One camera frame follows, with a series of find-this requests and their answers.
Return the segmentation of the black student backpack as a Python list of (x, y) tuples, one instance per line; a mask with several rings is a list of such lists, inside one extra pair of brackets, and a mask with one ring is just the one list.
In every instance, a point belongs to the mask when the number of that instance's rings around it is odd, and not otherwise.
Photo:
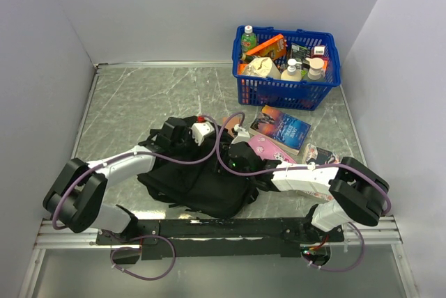
[[(186, 118), (170, 117), (167, 120), (196, 120), (198, 116)], [(183, 165), (156, 158), (153, 169), (141, 173), (137, 180), (143, 184), (150, 196), (170, 207), (183, 206), (188, 211), (200, 212), (218, 219), (229, 219), (239, 213), (246, 205), (253, 203), (259, 191), (249, 178), (238, 175), (220, 175), (215, 172), (217, 155), (216, 135), (205, 139), (195, 151), (158, 152), (153, 147), (153, 129), (149, 137), (139, 142), (140, 146), (166, 157), (192, 162), (211, 156), (198, 164)]]

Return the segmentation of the brown leather wallet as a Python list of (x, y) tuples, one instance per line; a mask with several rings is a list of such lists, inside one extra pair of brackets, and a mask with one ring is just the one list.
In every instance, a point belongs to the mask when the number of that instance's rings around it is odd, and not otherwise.
[(234, 116), (233, 118), (229, 119), (229, 122), (225, 126), (225, 129), (227, 130), (228, 133), (232, 133), (235, 125), (240, 123), (240, 119), (241, 119), (241, 117), (239, 115)]

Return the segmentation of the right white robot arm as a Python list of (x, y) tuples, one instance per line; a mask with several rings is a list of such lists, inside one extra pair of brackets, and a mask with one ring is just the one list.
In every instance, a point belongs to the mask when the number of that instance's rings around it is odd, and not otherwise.
[(305, 235), (312, 241), (351, 221), (377, 226), (391, 210), (388, 183), (352, 157), (338, 164), (292, 164), (261, 159), (246, 142), (231, 144), (226, 159), (219, 149), (215, 153), (223, 169), (248, 179), (262, 191), (311, 191), (331, 196), (331, 201), (309, 213), (304, 224)]

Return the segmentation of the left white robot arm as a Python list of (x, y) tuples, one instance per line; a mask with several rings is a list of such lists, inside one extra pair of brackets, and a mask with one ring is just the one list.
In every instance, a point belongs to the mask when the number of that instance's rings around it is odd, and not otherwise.
[(170, 117), (130, 150), (92, 162), (71, 159), (43, 200), (43, 207), (52, 215), (53, 228), (67, 228), (74, 233), (99, 228), (112, 231), (121, 243), (134, 241), (137, 218), (120, 205), (106, 205), (105, 192), (162, 164), (195, 165), (197, 162), (186, 155), (203, 143), (199, 123), (204, 123), (207, 130), (214, 130), (202, 116)]

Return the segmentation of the beige crumpled paper bag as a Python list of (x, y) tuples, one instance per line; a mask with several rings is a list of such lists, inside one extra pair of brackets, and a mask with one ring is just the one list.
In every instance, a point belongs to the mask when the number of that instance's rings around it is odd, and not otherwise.
[(254, 58), (241, 72), (243, 76), (273, 78), (280, 80), (281, 72), (269, 57)]

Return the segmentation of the pink cartoon pencil case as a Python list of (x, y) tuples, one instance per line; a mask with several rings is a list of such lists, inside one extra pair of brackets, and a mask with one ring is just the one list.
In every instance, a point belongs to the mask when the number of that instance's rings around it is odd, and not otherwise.
[(248, 141), (248, 145), (261, 159), (279, 160), (282, 162), (295, 164), (295, 160), (292, 157), (286, 154), (281, 148), (279, 148), (265, 136), (253, 136)]

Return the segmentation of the blue sunset cover book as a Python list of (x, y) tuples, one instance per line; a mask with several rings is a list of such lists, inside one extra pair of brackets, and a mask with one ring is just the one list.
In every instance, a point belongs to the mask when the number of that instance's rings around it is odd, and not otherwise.
[(310, 129), (310, 124), (264, 105), (250, 125), (249, 133), (269, 138), (283, 150), (298, 155)]

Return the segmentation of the floral cover book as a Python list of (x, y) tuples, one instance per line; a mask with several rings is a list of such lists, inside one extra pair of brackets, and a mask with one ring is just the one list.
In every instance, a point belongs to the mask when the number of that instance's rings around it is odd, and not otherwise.
[[(338, 164), (340, 161), (341, 157), (336, 152), (319, 148), (311, 143), (306, 145), (302, 157), (302, 164)], [(298, 193), (315, 200), (317, 203), (326, 203), (333, 199), (327, 191), (323, 191), (322, 193), (315, 191), (299, 191)]]

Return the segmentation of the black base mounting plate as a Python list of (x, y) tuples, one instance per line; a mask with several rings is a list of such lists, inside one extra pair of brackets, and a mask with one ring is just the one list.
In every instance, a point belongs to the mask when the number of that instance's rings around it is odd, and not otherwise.
[(299, 258), (301, 248), (344, 241), (341, 227), (323, 232), (306, 218), (151, 219), (139, 222), (136, 239), (97, 235), (98, 246), (135, 247), (142, 260), (176, 257), (263, 256)]

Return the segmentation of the blue plastic shopping basket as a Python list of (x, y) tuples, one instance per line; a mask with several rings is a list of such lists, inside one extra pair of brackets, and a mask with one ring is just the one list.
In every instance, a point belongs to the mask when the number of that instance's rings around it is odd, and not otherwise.
[(236, 31), (232, 50), (232, 73), (238, 87), (238, 102), (254, 106), (268, 105), (276, 108), (315, 110), (331, 89), (341, 84), (341, 62), (335, 39), (331, 33), (298, 29), (286, 31), (272, 26), (255, 26), (254, 34), (263, 43), (282, 34), (287, 45), (292, 43), (306, 48), (325, 46), (328, 66), (323, 81), (282, 81), (273, 78), (244, 76), (239, 73), (243, 25)]

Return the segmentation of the orange snack box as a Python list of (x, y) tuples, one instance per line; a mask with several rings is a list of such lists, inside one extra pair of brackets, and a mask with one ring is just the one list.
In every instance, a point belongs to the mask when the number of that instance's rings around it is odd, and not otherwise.
[(246, 56), (269, 57), (273, 61), (286, 55), (286, 40), (280, 33), (261, 43), (255, 48), (245, 52)]

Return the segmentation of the green drink bottle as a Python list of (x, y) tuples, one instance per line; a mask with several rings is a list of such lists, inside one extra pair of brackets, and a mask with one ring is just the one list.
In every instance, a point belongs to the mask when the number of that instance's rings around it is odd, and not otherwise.
[(246, 53), (257, 46), (257, 38), (252, 26), (245, 26), (240, 43), (243, 53)]

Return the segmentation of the beige cap pump bottle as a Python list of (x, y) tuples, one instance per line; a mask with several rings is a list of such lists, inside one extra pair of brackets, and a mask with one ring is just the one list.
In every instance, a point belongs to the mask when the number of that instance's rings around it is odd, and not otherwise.
[(325, 70), (324, 65), (325, 61), (321, 58), (306, 58), (306, 61), (309, 64), (309, 70), (305, 75), (306, 81), (316, 81), (316, 82), (324, 82), (325, 81)]

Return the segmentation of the small white red box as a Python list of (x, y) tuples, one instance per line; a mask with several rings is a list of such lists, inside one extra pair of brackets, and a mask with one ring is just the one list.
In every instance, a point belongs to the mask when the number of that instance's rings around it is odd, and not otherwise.
[(325, 45), (317, 45), (312, 49), (312, 57), (313, 58), (323, 58), (325, 56)]

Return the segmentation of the aluminium rail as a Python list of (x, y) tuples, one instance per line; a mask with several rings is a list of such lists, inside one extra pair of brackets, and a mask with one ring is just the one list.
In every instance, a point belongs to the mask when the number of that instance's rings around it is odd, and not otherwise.
[[(367, 227), (355, 224), (358, 230), (343, 225), (343, 242), (333, 242), (333, 246), (354, 246), (360, 243), (359, 236), (363, 236), (366, 245), (395, 245), (401, 244), (402, 238), (394, 217), (386, 217), (376, 227)], [(73, 233), (71, 230), (55, 230), (52, 222), (44, 220), (40, 224), (37, 238), (33, 247), (35, 249), (108, 249), (118, 247), (119, 243), (102, 234), (98, 229), (88, 228), (82, 233)]]

